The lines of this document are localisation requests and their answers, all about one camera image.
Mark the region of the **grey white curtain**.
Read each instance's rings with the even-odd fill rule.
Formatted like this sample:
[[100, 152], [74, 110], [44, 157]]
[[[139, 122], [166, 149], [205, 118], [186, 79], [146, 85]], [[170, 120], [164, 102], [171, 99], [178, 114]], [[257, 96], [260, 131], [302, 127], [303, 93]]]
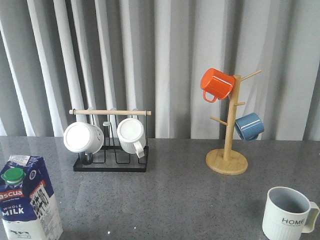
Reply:
[[257, 113], [263, 140], [319, 140], [317, 0], [3, 0], [0, 134], [60, 137], [71, 109], [137, 109], [151, 137], [222, 139], [208, 68], [260, 71], [237, 116]]

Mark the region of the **orange mug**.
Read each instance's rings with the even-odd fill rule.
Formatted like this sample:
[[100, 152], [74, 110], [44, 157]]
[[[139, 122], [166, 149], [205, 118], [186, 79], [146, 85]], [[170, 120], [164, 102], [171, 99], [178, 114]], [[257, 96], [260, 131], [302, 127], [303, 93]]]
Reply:
[[209, 103], [225, 99], [232, 91], [235, 81], [234, 76], [209, 68], [200, 81], [203, 99]]

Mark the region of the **white ribbed mug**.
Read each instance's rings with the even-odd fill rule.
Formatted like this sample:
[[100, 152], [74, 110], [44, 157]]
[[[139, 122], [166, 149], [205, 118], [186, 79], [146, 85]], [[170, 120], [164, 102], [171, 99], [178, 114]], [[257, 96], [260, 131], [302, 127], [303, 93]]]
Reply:
[[122, 149], [138, 158], [145, 156], [146, 135], [143, 124], [134, 118], [126, 118], [117, 127], [117, 136]]

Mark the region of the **pale green HOME mug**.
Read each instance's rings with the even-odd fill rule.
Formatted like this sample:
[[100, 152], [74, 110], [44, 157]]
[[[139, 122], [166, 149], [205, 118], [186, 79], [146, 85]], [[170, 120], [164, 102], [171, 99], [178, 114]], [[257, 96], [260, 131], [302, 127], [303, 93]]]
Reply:
[[267, 192], [262, 230], [269, 240], [298, 240], [311, 233], [320, 214], [318, 205], [301, 192], [284, 186]]

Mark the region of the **wooden mug tree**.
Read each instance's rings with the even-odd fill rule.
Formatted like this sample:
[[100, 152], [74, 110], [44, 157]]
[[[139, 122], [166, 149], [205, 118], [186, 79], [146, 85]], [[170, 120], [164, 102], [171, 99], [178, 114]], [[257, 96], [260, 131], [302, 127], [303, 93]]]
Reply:
[[248, 161], [245, 156], [237, 151], [232, 150], [236, 112], [238, 106], [246, 104], [245, 102], [239, 102], [241, 82], [261, 72], [261, 70], [258, 70], [244, 77], [235, 75], [234, 87], [229, 94], [227, 121], [222, 121], [213, 116], [210, 117], [210, 119], [226, 126], [224, 148], [211, 150], [206, 154], [205, 157], [207, 166], [220, 174], [240, 175], [248, 168]]

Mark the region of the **blue mug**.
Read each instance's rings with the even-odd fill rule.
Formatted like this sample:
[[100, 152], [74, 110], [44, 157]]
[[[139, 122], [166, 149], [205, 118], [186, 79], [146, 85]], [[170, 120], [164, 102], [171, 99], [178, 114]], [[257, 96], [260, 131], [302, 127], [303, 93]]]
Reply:
[[247, 142], [256, 140], [265, 130], [262, 120], [254, 112], [236, 119], [234, 127], [239, 137]]

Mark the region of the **blue white milk carton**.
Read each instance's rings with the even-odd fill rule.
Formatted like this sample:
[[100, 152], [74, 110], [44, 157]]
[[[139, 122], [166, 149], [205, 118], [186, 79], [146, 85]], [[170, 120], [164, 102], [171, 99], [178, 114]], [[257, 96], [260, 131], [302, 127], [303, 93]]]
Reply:
[[9, 240], [61, 237], [61, 218], [43, 157], [9, 157], [0, 172], [0, 216]]

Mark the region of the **white smiley face mug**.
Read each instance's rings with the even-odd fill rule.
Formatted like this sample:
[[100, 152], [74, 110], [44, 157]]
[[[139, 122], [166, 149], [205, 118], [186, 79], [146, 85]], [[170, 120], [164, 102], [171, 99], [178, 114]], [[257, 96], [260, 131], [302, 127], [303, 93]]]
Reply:
[[65, 147], [78, 153], [83, 165], [93, 163], [93, 155], [102, 148], [104, 139], [104, 133], [99, 127], [85, 122], [70, 124], [63, 134]]

